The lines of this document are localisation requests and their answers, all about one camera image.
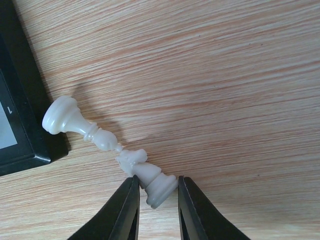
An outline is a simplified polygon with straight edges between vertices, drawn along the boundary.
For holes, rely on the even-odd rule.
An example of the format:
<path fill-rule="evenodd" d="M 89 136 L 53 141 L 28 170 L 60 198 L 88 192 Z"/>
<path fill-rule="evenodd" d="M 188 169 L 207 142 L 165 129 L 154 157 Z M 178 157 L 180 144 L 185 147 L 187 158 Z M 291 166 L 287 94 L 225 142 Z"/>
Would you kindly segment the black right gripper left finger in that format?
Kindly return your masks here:
<path fill-rule="evenodd" d="M 128 177 L 97 214 L 69 237 L 70 240 L 137 240 L 140 185 Z"/>

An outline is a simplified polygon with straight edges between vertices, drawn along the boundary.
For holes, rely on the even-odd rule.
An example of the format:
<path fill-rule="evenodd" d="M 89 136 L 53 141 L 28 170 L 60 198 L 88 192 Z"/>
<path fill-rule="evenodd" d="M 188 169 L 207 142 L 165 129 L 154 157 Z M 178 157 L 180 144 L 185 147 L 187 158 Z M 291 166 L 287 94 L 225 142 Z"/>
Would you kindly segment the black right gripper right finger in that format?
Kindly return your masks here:
<path fill-rule="evenodd" d="M 178 213 L 182 240 L 248 240 L 228 221 L 190 177 L 178 178 Z"/>

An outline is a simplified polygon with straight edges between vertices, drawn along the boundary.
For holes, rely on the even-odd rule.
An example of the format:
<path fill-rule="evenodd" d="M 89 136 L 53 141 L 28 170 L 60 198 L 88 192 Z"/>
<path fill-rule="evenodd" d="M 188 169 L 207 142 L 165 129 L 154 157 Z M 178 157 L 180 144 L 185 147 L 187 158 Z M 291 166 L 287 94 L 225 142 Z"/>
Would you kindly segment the white chess knight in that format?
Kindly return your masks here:
<path fill-rule="evenodd" d="M 158 208 L 178 187 L 175 175 L 166 175 L 160 167 L 147 162 L 148 155 L 144 149 L 122 150 L 115 159 L 126 174 L 138 177 L 147 194 L 146 203 L 152 209 Z"/>

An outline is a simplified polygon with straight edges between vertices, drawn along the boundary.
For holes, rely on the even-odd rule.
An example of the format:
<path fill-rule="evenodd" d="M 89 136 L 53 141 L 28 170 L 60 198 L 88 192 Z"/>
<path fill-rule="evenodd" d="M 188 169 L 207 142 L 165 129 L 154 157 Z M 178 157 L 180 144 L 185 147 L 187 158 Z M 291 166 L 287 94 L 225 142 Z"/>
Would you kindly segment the white chess bishop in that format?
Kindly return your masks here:
<path fill-rule="evenodd" d="M 83 136 L 84 141 L 92 142 L 102 151 L 123 150 L 112 132 L 100 128 L 95 122 L 85 120 L 78 102 L 70 96 L 60 96 L 50 105 L 42 119 L 42 127 L 52 135 L 78 133 Z"/>

